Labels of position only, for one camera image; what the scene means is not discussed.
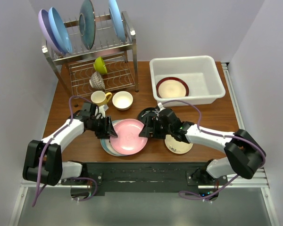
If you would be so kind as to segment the watermelon pattern plate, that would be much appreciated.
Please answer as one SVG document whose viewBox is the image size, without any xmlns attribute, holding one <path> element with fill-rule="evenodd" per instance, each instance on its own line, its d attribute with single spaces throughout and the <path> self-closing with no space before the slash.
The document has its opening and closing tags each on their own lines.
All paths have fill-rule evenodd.
<svg viewBox="0 0 283 226">
<path fill-rule="evenodd" d="M 113 156 L 124 156 L 123 154 L 120 154 L 119 152 L 117 152 L 112 147 L 109 139 L 102 139 L 101 144 L 103 145 L 104 150 L 107 151 L 108 153 L 110 153 L 111 155 L 113 155 Z"/>
</svg>

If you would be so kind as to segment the pink plate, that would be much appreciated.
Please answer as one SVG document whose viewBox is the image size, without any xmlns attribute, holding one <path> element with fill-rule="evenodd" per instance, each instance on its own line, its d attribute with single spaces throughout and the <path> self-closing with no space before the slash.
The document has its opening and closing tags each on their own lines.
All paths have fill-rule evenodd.
<svg viewBox="0 0 283 226">
<path fill-rule="evenodd" d="M 146 137 L 140 137 L 139 134 L 144 124 L 136 119 L 120 120 L 113 124 L 117 137 L 111 137 L 112 147 L 123 155 L 132 155 L 140 152 L 147 144 Z"/>
</svg>

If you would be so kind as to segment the red rimmed beige plate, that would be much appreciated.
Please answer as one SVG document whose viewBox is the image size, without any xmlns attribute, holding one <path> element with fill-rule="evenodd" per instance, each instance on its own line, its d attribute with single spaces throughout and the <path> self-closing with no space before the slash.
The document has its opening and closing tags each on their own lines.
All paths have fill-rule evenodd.
<svg viewBox="0 0 283 226">
<path fill-rule="evenodd" d="M 161 79 L 156 85 L 156 91 L 159 98 L 187 97 L 190 92 L 186 82 L 177 77 Z"/>
</svg>

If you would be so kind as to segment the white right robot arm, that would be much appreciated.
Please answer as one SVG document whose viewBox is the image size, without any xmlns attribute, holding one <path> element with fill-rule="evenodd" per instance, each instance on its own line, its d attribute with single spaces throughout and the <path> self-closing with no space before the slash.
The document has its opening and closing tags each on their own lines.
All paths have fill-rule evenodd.
<svg viewBox="0 0 283 226">
<path fill-rule="evenodd" d="M 159 110 L 155 117 L 148 116 L 139 133 L 140 137 L 155 139 L 165 139 L 166 135 L 179 142 L 204 145 L 225 153 L 225 158 L 211 159 L 193 174 L 195 180 L 206 185 L 234 173 L 244 179 L 252 179 L 266 162 L 266 153 L 247 131 L 206 129 L 193 122 L 181 121 L 170 108 Z"/>
</svg>

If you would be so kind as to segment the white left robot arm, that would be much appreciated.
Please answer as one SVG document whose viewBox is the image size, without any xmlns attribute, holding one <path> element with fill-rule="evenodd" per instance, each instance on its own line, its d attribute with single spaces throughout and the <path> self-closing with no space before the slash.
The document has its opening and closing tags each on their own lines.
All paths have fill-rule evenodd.
<svg viewBox="0 0 283 226">
<path fill-rule="evenodd" d="M 66 122 L 42 140 L 32 140 L 27 147 L 23 179 L 54 186 L 60 180 L 72 178 L 78 185 L 88 180 L 83 163 L 62 161 L 62 152 L 78 136 L 90 130 L 98 139 L 117 137 L 107 105 L 85 102 L 81 110 L 71 113 Z"/>
</svg>

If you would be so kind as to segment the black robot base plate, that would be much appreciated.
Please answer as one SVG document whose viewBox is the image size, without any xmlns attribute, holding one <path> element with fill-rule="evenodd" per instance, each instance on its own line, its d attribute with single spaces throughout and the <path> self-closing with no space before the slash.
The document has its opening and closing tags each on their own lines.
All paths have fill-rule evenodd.
<svg viewBox="0 0 283 226">
<path fill-rule="evenodd" d="M 97 190 L 97 195 L 106 192 L 177 193 L 191 191 L 198 193 L 220 188 L 227 183 L 227 177 L 204 178 L 204 162 L 89 162 L 83 166 L 79 180 L 63 179 L 61 184 L 71 186 L 71 194 L 86 194 Z"/>
</svg>

